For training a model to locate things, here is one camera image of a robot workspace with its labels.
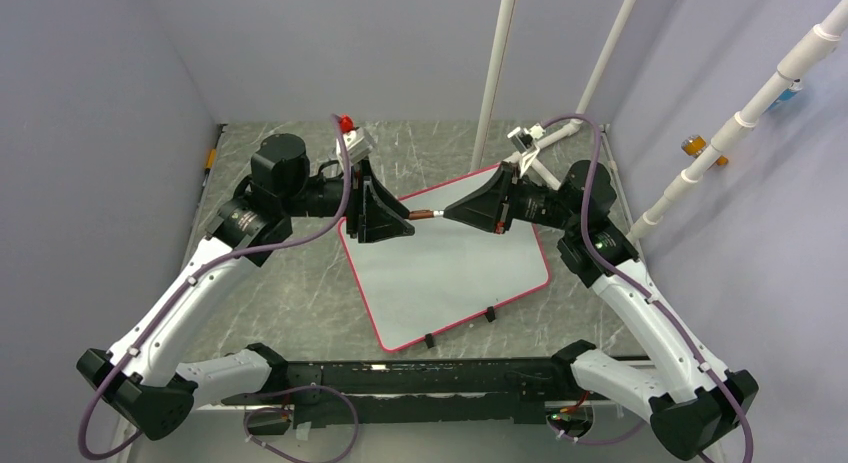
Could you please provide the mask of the pink framed whiteboard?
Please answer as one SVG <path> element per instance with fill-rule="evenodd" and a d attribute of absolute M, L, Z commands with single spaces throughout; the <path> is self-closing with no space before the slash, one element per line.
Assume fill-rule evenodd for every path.
<path fill-rule="evenodd" d="M 551 269 L 537 230 L 503 235 L 443 217 L 413 222 L 412 236 L 360 243 L 337 233 L 379 347 L 397 352 L 546 287 Z"/>

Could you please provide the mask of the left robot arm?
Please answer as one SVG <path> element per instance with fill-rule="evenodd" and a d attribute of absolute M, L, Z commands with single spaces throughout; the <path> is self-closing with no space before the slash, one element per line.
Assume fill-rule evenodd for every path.
<path fill-rule="evenodd" d="M 344 221 L 361 243 L 414 234 L 409 211 L 370 167 L 372 136 L 343 132 L 330 161 L 338 172 L 312 170 L 304 141 L 274 134 L 262 141 L 250 171 L 210 221 L 179 277 L 124 337 L 78 360 L 82 376 L 102 400 L 145 437 L 162 439 L 206 404 L 240 394 L 264 403 L 279 400 L 288 385 L 287 361 L 255 343 L 232 355 L 187 363 L 194 335 L 248 276 L 281 244 L 296 218 Z"/>

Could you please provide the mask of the brown marker cap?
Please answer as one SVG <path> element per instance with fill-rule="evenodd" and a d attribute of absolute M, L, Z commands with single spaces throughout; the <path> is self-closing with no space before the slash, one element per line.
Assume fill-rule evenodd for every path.
<path fill-rule="evenodd" d="M 411 211 L 409 213 L 409 220 L 421 220 L 421 219 L 429 219 L 434 217 L 434 212 L 432 210 L 418 210 Z"/>

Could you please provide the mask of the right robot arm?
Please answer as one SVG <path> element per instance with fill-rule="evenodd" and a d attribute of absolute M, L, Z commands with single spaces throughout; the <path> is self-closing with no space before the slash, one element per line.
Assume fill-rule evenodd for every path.
<path fill-rule="evenodd" d="M 522 177 L 516 165 L 503 162 L 443 216 L 492 234 L 506 233 L 516 221 L 561 231 L 561 261 L 625 323 L 655 368 L 649 375 L 579 340 L 551 358 L 557 394 L 574 398 L 586 391 L 623 406 L 682 461 L 704 458 L 735 429 L 750 440 L 747 412 L 758 383 L 746 370 L 730 370 L 680 320 L 611 221 L 616 198 L 609 172 L 597 162 L 574 163 L 558 189 Z"/>

